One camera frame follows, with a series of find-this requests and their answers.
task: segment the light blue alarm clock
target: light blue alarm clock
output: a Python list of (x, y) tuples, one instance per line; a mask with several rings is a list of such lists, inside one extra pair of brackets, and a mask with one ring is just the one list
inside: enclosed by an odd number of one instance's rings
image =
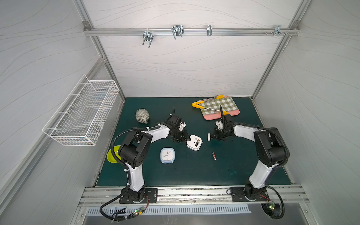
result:
[(173, 163), (175, 160), (175, 150), (173, 148), (163, 148), (160, 151), (160, 161), (162, 163)]

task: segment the clock face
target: clock face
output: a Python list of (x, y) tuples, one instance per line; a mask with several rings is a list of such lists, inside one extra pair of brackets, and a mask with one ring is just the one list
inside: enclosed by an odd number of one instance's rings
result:
[(163, 161), (172, 161), (175, 158), (175, 152), (173, 149), (164, 149), (161, 151), (161, 159)]

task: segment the checkered cloth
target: checkered cloth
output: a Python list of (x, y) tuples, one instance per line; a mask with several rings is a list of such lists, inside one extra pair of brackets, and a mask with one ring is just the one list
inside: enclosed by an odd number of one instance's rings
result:
[[(236, 106), (235, 102), (233, 101), (233, 99), (231, 97), (214, 99), (212, 101), (204, 102), (199, 105), (203, 106), (205, 108), (217, 109), (217, 110), (220, 110), (220, 106), (222, 106), (222, 110), (227, 111), (227, 112), (238, 109), (238, 107)], [(203, 113), (203, 115), (219, 113), (217, 111), (208, 110), (208, 109), (201, 109), (201, 112)]]

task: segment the green mat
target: green mat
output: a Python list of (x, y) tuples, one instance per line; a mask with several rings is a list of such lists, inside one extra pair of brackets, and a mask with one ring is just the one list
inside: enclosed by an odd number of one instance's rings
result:
[[(240, 114), (234, 121), (262, 126), (250, 98), (233, 98)], [(257, 164), (255, 143), (245, 138), (231, 137), (226, 141), (212, 139), (207, 141), (207, 134), (212, 133), (215, 121), (203, 118), (200, 109), (192, 107), (199, 98), (126, 98), (114, 136), (134, 126), (145, 128), (155, 126), (169, 118), (172, 107), (186, 125), (189, 135), (202, 138), (199, 151), (193, 151), (186, 143), (174, 143), (171, 139), (161, 139), (151, 144), (143, 164), (143, 177), (147, 186), (173, 185), (244, 185)], [(135, 112), (145, 108), (150, 114), (149, 123), (139, 123)], [(116, 145), (121, 145), (125, 135)], [(172, 164), (160, 162), (160, 150), (165, 147), (175, 149), (175, 161)], [(127, 177), (123, 167), (107, 160), (101, 170), (98, 186), (124, 186)], [(270, 184), (290, 184), (283, 169), (279, 169), (271, 178)]]

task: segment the wire basket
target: wire basket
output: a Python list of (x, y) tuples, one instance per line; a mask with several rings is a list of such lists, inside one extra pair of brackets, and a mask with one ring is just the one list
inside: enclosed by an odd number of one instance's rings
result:
[[(85, 78), (87, 82), (79, 81), (74, 88), (78, 94), (70, 94), (42, 130), (62, 145), (95, 145), (119, 93), (113, 80)], [(61, 111), (66, 102), (68, 107)]]

